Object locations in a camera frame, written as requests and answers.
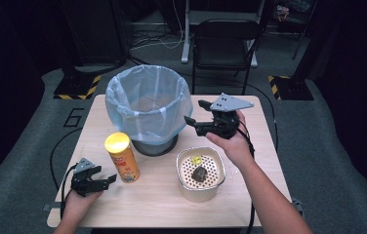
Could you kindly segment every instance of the yellow object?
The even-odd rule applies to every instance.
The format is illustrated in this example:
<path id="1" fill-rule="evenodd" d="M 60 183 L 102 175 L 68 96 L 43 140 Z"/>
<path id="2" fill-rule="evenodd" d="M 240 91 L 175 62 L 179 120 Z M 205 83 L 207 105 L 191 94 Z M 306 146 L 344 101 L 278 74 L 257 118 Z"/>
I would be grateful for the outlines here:
<path id="1" fill-rule="evenodd" d="M 115 133 L 108 136 L 104 142 L 104 147 L 123 182 L 131 183 L 138 180 L 141 173 L 127 135 Z"/>
<path id="2" fill-rule="evenodd" d="M 190 157 L 190 161 L 194 166 L 197 166 L 202 163 L 202 158 L 200 155 Z"/>

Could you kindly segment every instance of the warning stripe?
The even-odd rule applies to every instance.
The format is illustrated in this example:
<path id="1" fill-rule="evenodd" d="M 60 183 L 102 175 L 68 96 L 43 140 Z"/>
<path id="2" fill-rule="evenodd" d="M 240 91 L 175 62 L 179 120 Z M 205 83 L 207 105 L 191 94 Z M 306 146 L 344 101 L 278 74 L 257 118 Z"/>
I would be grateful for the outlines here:
<path id="1" fill-rule="evenodd" d="M 278 93 L 278 88 L 275 85 L 274 76 L 268 76 L 269 85 L 271 86 L 272 93 L 274 94 L 275 99 L 281 99 L 280 94 Z"/>
<path id="2" fill-rule="evenodd" d="M 101 76 L 95 77 L 95 79 L 93 80 L 92 86 L 89 89 L 89 92 L 87 92 L 87 95 L 84 95 L 84 96 L 54 95 L 54 98 L 55 99 L 90 99 L 93 93 L 96 91 L 96 88 L 101 78 L 102 78 Z"/>
<path id="3" fill-rule="evenodd" d="M 269 85 L 271 86 L 272 93 L 275 99 L 281 99 L 281 95 L 277 85 L 275 84 L 276 78 L 290 79 L 290 76 L 268 76 Z"/>

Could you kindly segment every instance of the plastic bag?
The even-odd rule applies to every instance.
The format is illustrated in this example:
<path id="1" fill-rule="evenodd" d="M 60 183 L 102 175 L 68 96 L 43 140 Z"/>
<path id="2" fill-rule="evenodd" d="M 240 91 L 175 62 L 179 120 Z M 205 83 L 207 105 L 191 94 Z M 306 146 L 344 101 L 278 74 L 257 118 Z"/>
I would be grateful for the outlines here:
<path id="1" fill-rule="evenodd" d="M 110 121 L 132 140 L 160 145 L 176 136 L 192 114 L 189 87 L 177 72 L 139 65 L 114 76 L 105 104 Z"/>

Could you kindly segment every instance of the perforated tray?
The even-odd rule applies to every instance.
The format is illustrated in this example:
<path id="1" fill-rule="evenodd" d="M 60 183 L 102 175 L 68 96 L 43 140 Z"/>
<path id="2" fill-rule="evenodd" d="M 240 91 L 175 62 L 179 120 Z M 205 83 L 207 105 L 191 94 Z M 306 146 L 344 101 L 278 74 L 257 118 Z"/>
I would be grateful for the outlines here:
<path id="1" fill-rule="evenodd" d="M 206 178 L 202 182 L 192 178 L 193 171 L 197 167 L 207 170 Z M 177 158 L 177 170 L 181 192 L 192 202 L 210 200 L 225 180 L 223 160 L 218 152 L 210 147 L 190 148 L 183 151 Z"/>

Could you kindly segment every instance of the pringles can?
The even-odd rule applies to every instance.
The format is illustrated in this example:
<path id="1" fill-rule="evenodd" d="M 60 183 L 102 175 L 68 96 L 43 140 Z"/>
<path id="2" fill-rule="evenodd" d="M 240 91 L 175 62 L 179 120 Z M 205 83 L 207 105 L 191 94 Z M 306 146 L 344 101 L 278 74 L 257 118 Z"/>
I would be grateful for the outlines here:
<path id="1" fill-rule="evenodd" d="M 140 175 L 130 142 L 129 137 L 124 133 L 112 134 L 104 142 L 105 149 L 125 183 L 135 182 Z"/>

